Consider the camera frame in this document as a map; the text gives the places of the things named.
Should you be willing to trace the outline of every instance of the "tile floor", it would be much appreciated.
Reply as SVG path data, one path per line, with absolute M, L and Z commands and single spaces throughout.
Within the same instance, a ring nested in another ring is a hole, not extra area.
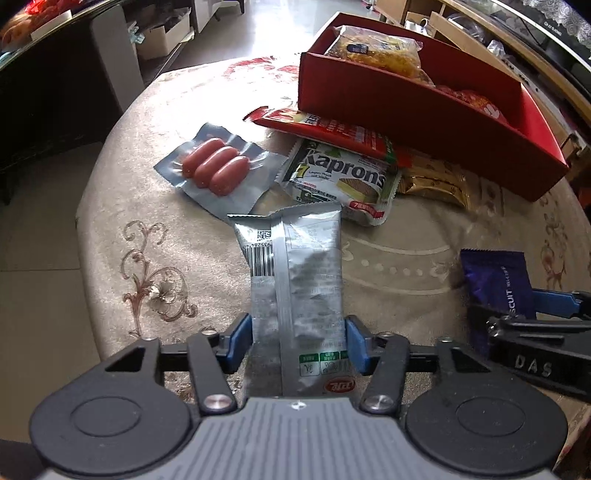
M 359 0 L 247 0 L 220 11 L 175 69 L 305 48 L 336 12 L 370 14 Z M 97 363 L 74 215 L 100 144 L 27 167 L 0 205 L 0 439 L 28 440 L 33 408 Z

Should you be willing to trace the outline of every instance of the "wrapper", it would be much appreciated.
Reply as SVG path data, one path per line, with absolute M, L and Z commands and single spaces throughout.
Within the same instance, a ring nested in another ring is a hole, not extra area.
M 392 164 L 394 169 L 411 165 L 407 149 L 396 147 L 388 137 L 357 125 L 343 124 L 293 108 L 273 109 L 268 106 L 257 108 L 244 120 L 383 160 Z
M 192 179 L 183 176 L 183 159 L 210 138 L 220 138 L 226 145 L 236 148 L 239 155 L 250 159 L 248 174 L 227 196 L 217 196 L 208 188 L 197 187 Z M 195 137 L 179 145 L 160 160 L 154 169 L 173 186 L 189 195 L 195 202 L 217 218 L 228 221 L 230 213 L 249 213 L 256 201 L 273 184 L 287 157 L 263 150 L 258 145 L 246 142 L 223 127 L 204 124 Z
M 477 110 L 480 110 L 482 113 L 487 114 L 493 118 L 496 118 L 498 121 L 503 122 L 505 125 L 509 125 L 509 122 L 505 118 L 505 115 L 496 107 L 494 103 L 492 103 L 488 98 L 484 95 L 481 95 L 478 92 L 474 92 L 472 90 L 452 90 L 451 88 L 445 85 L 437 85 L 437 90 L 451 95 L 452 97 L 461 100 L 468 105 L 472 105 Z
M 337 39 L 325 55 L 363 63 L 435 86 L 421 68 L 418 56 L 423 47 L 421 42 L 350 25 L 335 28 L 335 33 Z
M 534 293 L 523 252 L 463 249 L 460 260 L 473 301 L 535 319 Z
M 453 203 L 472 210 L 466 177 L 457 165 L 415 154 L 402 172 L 398 192 Z
M 253 314 L 246 395 L 353 394 L 342 312 L 340 210 L 338 203 L 326 202 L 269 216 L 230 215 L 251 268 L 252 303 L 267 305 Z
M 344 218 L 369 226 L 386 221 L 401 175 L 385 162 L 300 139 L 277 182 L 298 202 L 337 200 Z

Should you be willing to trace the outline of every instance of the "cardboard box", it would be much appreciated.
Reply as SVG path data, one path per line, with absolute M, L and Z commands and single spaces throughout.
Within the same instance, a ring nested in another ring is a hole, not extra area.
M 486 96 L 511 127 L 435 88 L 324 56 L 336 38 L 331 27 L 341 25 L 422 42 L 421 66 L 436 85 Z M 376 130 L 400 145 L 458 163 L 532 202 L 569 169 L 520 82 L 450 45 L 369 18 L 337 13 L 316 35 L 301 54 L 298 107 Z
M 181 40 L 187 36 L 191 27 L 189 26 L 189 12 L 169 31 L 164 31 L 164 27 L 150 28 L 142 33 L 145 39 L 137 45 L 137 52 L 141 59 L 149 60 L 157 57 L 165 57 Z

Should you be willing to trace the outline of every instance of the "tablecloth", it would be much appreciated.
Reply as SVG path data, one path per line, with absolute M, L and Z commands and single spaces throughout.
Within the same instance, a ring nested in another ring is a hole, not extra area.
M 139 335 L 173 343 L 204 327 L 221 331 L 249 310 L 249 269 L 232 228 L 171 187 L 153 165 L 206 121 L 287 155 L 295 137 L 242 118 L 262 105 L 293 105 L 297 65 L 296 56 L 266 57 L 169 72 L 115 125 L 77 211 L 82 273 L 101 358 Z M 352 94 L 366 95 L 378 108 L 379 98 L 364 90 L 360 86 Z M 380 227 L 343 222 L 346 314 L 358 315 L 374 332 L 397 332 L 414 343 L 432 344 L 438 336 L 466 340 L 461 248 L 523 251 L 532 286 L 591 290 L 590 227 L 565 180 L 528 203 L 467 176 L 473 212 L 399 196 Z M 253 213 L 291 204 L 274 186 Z M 427 374 L 408 377 L 405 401 L 430 384 Z M 173 372 L 167 380 L 190 397 L 185 375 Z M 240 395 L 242 371 L 229 381 Z M 552 396 L 569 417 L 572 443 L 589 408 Z

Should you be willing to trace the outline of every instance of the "gold snack package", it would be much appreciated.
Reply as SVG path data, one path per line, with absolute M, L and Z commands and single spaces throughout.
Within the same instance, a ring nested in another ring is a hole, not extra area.
M 350 25 L 335 27 L 335 32 L 337 39 L 325 55 L 363 63 L 435 87 L 421 68 L 418 56 L 423 47 L 421 42 Z
M 398 193 L 454 203 L 471 210 L 466 177 L 449 162 L 413 156 L 413 166 L 402 172 Z

